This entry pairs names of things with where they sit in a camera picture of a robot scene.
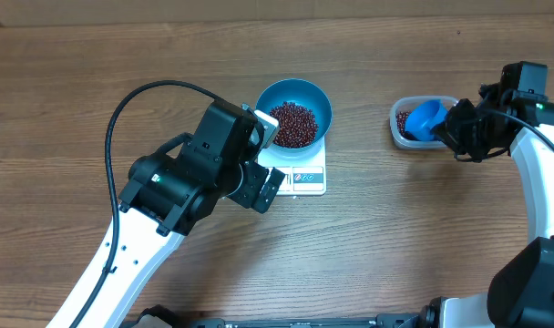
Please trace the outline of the blue plastic measuring scoop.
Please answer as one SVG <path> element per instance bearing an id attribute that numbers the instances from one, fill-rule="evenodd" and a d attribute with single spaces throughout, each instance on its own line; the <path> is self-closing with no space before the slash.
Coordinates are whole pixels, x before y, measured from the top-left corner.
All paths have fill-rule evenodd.
<path id="1" fill-rule="evenodd" d="M 412 111 L 405 121 L 405 134 L 417 141 L 435 141 L 432 129 L 445 121 L 447 109 L 438 99 L 429 100 Z"/>

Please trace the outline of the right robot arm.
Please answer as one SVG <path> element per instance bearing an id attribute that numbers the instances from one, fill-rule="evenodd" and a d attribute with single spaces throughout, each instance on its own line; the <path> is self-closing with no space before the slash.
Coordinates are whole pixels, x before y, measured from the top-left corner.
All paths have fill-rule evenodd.
<path id="1" fill-rule="evenodd" d="M 440 301 L 438 327 L 554 327 L 554 103 L 545 94 L 547 75 L 541 64 L 506 65 L 498 83 L 479 89 L 479 104 L 459 100 L 432 128 L 470 162 L 507 152 L 528 219 L 528 245 L 487 292 Z"/>

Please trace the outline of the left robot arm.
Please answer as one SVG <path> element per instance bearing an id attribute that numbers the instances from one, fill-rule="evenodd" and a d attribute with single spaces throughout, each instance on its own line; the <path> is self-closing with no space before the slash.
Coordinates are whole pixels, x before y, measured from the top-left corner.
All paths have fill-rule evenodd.
<path id="1" fill-rule="evenodd" d="M 117 327 L 158 269 L 195 223 L 228 198 L 266 212 L 284 175 L 257 163 L 279 131 L 276 118 L 213 101 L 194 134 L 183 133 L 137 159 L 91 263 L 52 327 Z"/>

